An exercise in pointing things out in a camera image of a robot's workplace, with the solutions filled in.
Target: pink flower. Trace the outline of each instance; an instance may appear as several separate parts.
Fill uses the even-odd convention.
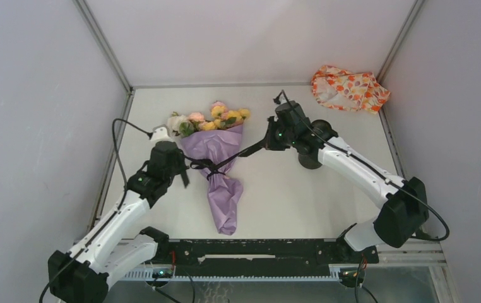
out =
[[[195,122],[203,122],[205,121],[205,117],[203,116],[202,113],[200,112],[193,112],[188,116],[190,121],[195,121]]]
[[[220,102],[220,101],[216,101],[215,103],[211,104],[211,110],[213,109],[213,107],[215,106],[224,106],[225,108],[227,108],[227,106],[225,106],[224,103]]]

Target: metal frame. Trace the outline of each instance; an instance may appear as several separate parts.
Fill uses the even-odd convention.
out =
[[[377,79],[379,83],[383,83],[388,71],[390,70],[391,63],[395,60],[395,57],[405,40],[406,36],[408,35],[413,23],[417,19],[424,3],[426,0],[416,0],[408,13],[408,16],[401,27],[393,45],[391,46],[387,57],[385,58],[383,65],[380,71],[377,74]],[[124,107],[123,113],[121,117],[127,118],[129,115],[129,111],[131,109],[131,104],[134,97],[134,89],[127,79],[119,61],[114,54],[114,51],[110,47],[107,39],[101,27],[99,26],[97,20],[95,19],[89,5],[86,3],[86,0],[73,0],[75,3],[78,11],[82,15],[83,19],[85,20],[87,26],[90,29],[94,39],[97,41],[98,46],[102,50],[105,55],[105,58],[108,60],[109,64],[112,66],[114,72],[116,73],[121,85],[128,93],[128,97],[126,99],[126,105]],[[231,84],[212,84],[212,85],[177,85],[177,86],[137,86],[137,88],[163,88],[163,87],[221,87],[221,86],[268,86],[268,85],[308,85],[309,83],[231,83]],[[398,148],[395,144],[395,140],[392,136],[391,126],[388,122],[388,118],[386,116],[384,108],[380,111],[380,119],[382,122],[382,126],[384,128],[384,132],[386,133],[387,141],[389,144],[389,149],[391,150],[391,155],[393,157],[393,161],[395,163],[395,167],[397,169],[397,173],[401,176],[405,177],[405,169],[401,163]],[[120,124],[116,131],[117,138],[122,138],[123,131],[125,129],[125,125]],[[98,218],[96,217],[98,213],[101,212],[101,208],[104,205],[104,200],[106,198],[106,194],[108,191],[110,178],[112,177],[112,173],[115,167],[115,159],[114,159],[114,148],[111,150],[111,156],[107,161],[107,165],[104,169],[104,178],[102,179],[102,187],[98,193],[97,203],[95,205],[95,211],[93,212],[92,218],[90,220],[91,229]],[[451,279],[450,272],[447,267],[447,263],[445,261],[444,255],[442,253],[441,245],[439,243],[431,243],[431,242],[422,242],[422,241],[408,241],[403,247],[400,249],[395,249],[393,247],[387,245],[380,245],[377,246],[378,256],[380,259],[380,263],[378,264],[370,264],[371,267],[406,267],[406,266],[427,266],[430,269],[432,281],[434,282],[434,287],[436,290],[436,294],[440,302],[452,302],[452,303],[459,303],[460,300],[458,298],[458,294],[456,292],[456,288],[454,283]],[[328,266],[328,276],[317,276],[317,277],[280,277],[280,278],[268,278],[268,277],[193,277],[195,281],[278,281],[278,282],[287,282],[287,281],[338,281],[338,273],[343,268],[355,268],[357,267],[356,264],[330,264]],[[170,268],[170,265],[157,265],[154,264],[153,267],[148,265],[141,265],[134,270],[130,271],[123,280],[125,281],[150,281],[151,275],[153,271],[157,270],[167,270]],[[187,277],[183,277],[182,275],[178,275],[172,279],[158,279],[158,280],[173,280],[173,281],[188,281]]]

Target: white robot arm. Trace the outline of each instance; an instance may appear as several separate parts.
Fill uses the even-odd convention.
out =
[[[343,259],[352,251],[363,251],[376,244],[400,247],[428,219],[425,187],[418,178],[407,181],[378,167],[353,150],[328,122],[311,122],[284,91],[274,101],[279,106],[276,117],[268,119],[262,147],[295,148],[300,164],[307,169],[331,167],[361,188],[381,210],[377,217],[353,224],[337,238]]]
[[[102,302],[127,272],[153,259],[163,243],[167,245],[165,233],[148,227],[117,248],[127,229],[167,192],[176,175],[188,185],[183,152],[166,127],[156,128],[151,142],[155,146],[149,161],[129,178],[112,209],[67,253],[56,251],[49,258],[49,287],[56,297],[68,303]]]

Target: gray floor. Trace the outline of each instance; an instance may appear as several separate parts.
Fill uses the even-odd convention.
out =
[[[366,287],[382,303],[438,303],[428,268],[368,268]],[[182,303],[192,300],[188,282],[161,288]],[[360,290],[360,302],[374,302]],[[170,303],[145,282],[119,282],[105,303]],[[196,282],[198,303],[355,302],[353,288],[338,282]]]

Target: white table surface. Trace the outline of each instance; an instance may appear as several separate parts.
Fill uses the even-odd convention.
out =
[[[173,111],[209,113],[216,100],[230,108],[251,109],[244,124],[242,148],[263,138],[269,116],[276,105],[272,99],[285,89],[300,103],[312,121],[324,119],[359,153],[378,166],[395,173],[388,142],[378,115],[344,112],[318,105],[309,86],[244,86],[201,88],[141,88],[135,93],[129,121],[152,130],[165,124]],[[126,127],[120,148],[126,174],[133,175],[149,159],[151,143],[137,130]],[[307,239],[336,238],[354,222],[377,215],[369,198],[351,182],[327,167],[307,170],[297,161],[293,149],[261,150],[237,159],[228,176],[240,179],[244,193],[237,209],[237,231],[219,234],[206,197],[208,182],[196,170],[189,171],[190,185],[183,188],[176,177],[168,193],[126,233],[132,239],[152,226],[171,239]],[[116,165],[105,200],[106,213],[119,199],[123,181]]]

